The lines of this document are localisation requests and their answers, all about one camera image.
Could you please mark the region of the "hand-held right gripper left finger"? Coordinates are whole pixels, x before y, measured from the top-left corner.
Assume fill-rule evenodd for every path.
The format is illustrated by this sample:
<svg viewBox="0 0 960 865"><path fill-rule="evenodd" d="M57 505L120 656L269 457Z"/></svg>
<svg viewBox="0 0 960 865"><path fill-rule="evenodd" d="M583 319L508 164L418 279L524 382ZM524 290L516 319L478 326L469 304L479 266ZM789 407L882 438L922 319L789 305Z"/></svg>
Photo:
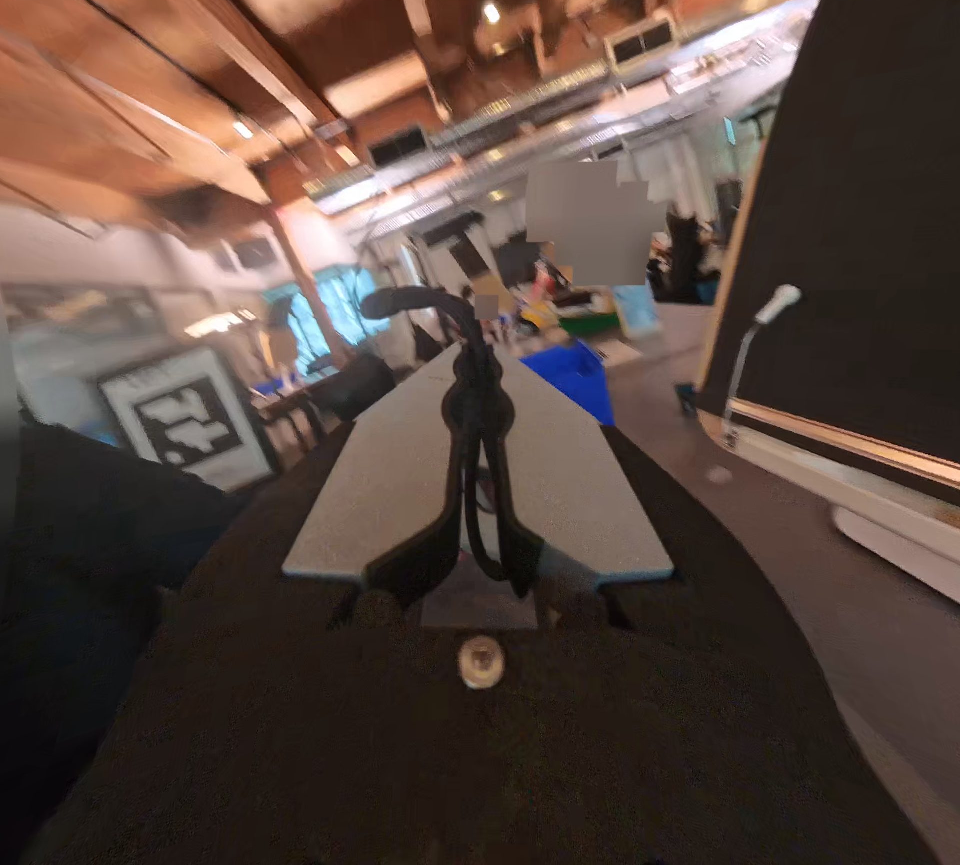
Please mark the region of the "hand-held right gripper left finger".
<svg viewBox="0 0 960 865"><path fill-rule="evenodd" d="M282 565L286 576L422 601L461 551L463 440L446 416L461 347L353 423Z"/></svg>

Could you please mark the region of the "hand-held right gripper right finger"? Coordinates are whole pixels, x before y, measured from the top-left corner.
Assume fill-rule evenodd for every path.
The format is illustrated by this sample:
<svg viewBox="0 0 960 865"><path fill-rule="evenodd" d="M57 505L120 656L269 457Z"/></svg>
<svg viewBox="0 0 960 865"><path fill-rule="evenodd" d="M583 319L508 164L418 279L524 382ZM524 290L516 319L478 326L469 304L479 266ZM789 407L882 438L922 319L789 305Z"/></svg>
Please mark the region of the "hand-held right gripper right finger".
<svg viewBox="0 0 960 865"><path fill-rule="evenodd" d="M513 514L542 541L536 583L560 597L671 578L674 562L600 422L504 347L494 354L514 412Z"/></svg>

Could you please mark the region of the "blue storage bin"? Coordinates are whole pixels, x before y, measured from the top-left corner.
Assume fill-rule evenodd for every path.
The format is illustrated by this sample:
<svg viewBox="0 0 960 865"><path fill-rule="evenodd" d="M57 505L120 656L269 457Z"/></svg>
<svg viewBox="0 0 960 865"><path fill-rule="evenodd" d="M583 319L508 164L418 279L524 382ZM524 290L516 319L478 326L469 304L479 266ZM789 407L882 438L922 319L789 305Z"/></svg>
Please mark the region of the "blue storage bin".
<svg viewBox="0 0 960 865"><path fill-rule="evenodd" d="M576 340L522 357L520 362L603 427L616 425L606 368L599 354Z"/></svg>

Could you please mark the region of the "green storage bin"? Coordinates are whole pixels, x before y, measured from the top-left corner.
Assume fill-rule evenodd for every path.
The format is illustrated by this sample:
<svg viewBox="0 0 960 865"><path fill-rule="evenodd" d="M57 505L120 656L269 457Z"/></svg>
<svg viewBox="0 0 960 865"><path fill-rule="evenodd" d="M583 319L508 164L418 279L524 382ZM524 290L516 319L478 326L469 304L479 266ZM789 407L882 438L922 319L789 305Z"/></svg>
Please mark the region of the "green storage bin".
<svg viewBox="0 0 960 865"><path fill-rule="evenodd" d="M561 314L558 324L572 339L591 339L604 335L619 335L621 324L616 311Z"/></svg>

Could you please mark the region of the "black white marker sign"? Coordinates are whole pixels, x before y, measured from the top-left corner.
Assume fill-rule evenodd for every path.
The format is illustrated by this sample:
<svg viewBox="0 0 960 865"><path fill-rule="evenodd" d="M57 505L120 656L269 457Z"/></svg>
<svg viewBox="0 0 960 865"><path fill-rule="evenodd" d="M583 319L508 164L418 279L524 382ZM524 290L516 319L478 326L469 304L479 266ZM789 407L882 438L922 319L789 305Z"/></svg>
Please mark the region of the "black white marker sign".
<svg viewBox="0 0 960 865"><path fill-rule="evenodd" d="M114 368L99 375L95 386L124 441L144 460L228 494L282 474L248 389L210 346Z"/></svg>

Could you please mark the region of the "white vent grille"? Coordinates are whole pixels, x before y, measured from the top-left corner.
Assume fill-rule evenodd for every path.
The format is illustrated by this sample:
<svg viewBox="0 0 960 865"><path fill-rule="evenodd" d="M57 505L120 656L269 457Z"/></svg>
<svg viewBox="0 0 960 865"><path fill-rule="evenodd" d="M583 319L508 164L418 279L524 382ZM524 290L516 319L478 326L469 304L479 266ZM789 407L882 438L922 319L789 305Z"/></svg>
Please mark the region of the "white vent grille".
<svg viewBox="0 0 960 865"><path fill-rule="evenodd" d="M636 67L652 56L664 55L679 46L677 26L665 9L605 39L606 59L615 73Z"/></svg>
<svg viewBox="0 0 960 865"><path fill-rule="evenodd" d="M431 149L429 134L421 125L403 128L367 146L370 165L377 171L427 154Z"/></svg>

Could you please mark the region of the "black board book stand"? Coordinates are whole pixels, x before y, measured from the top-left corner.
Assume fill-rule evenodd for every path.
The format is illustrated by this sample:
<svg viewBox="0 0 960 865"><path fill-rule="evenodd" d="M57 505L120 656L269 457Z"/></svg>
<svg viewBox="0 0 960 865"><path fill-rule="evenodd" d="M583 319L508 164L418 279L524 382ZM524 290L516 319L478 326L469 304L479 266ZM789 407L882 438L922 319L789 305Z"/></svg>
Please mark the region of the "black board book stand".
<svg viewBox="0 0 960 865"><path fill-rule="evenodd" d="M820 0L728 249L718 445L958 602L959 0Z"/></svg>

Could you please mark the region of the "reddish wooden post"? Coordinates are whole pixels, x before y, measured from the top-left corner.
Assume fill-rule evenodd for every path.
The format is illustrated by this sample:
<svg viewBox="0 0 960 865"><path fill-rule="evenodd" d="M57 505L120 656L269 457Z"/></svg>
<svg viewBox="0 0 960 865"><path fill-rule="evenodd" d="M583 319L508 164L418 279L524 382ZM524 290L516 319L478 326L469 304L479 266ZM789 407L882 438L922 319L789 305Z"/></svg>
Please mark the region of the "reddish wooden post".
<svg viewBox="0 0 960 865"><path fill-rule="evenodd" d="M342 370L353 358L353 349L346 340L336 330L330 314L320 296L316 276L308 267L305 257L298 247L294 236L287 225L279 215L277 207L273 204L266 206L264 211L265 221L269 225L283 255L290 267L294 281L305 296L306 301L314 315L323 339L329 348L329 353L336 370Z"/></svg>

